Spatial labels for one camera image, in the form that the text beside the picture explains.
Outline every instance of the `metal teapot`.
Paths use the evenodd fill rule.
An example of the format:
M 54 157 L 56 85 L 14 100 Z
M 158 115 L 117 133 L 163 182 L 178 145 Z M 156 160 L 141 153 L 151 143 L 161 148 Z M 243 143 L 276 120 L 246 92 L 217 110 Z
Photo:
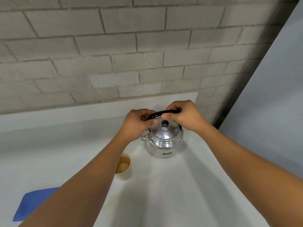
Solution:
M 164 113 L 180 113 L 180 110 L 165 110 L 151 114 L 149 119 L 157 119 L 157 124 L 150 126 L 142 134 L 145 148 L 156 158 L 169 158 L 182 149 L 183 128 L 172 119 L 163 119 Z

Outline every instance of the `cup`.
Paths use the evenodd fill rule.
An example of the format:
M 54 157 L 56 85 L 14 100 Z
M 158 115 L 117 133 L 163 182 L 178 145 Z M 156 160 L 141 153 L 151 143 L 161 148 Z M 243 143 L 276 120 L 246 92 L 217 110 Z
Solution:
M 131 158 L 128 154 L 122 153 L 116 168 L 115 176 L 123 181 L 131 177 Z

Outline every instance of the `wall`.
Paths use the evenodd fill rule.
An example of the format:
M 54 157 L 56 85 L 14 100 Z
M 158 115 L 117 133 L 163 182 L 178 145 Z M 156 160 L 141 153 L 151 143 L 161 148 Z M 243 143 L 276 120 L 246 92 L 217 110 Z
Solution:
M 303 179 L 303 0 L 220 131 Z
M 0 111 L 198 90 L 213 122 L 295 0 L 0 0 Z

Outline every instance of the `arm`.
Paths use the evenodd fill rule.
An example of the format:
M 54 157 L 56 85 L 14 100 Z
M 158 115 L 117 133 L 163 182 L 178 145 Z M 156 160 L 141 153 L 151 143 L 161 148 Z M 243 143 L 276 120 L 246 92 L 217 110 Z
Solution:
M 176 107 L 182 112 L 162 117 L 174 119 L 203 138 L 228 176 L 272 227 L 303 226 L 300 178 L 220 133 L 202 118 L 192 101 L 176 101 L 167 109 Z
M 141 121 L 155 111 L 131 110 L 115 137 L 83 169 L 47 198 L 20 227 L 93 226 L 126 146 L 157 120 Z

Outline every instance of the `person's left hand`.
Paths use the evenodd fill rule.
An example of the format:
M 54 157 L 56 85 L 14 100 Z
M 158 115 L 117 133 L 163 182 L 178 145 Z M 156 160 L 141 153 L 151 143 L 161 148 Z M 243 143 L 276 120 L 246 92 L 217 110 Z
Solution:
M 138 139 L 147 128 L 157 123 L 156 119 L 142 120 L 147 119 L 153 113 L 155 111 L 149 109 L 131 110 L 127 114 L 118 134 L 128 142 Z

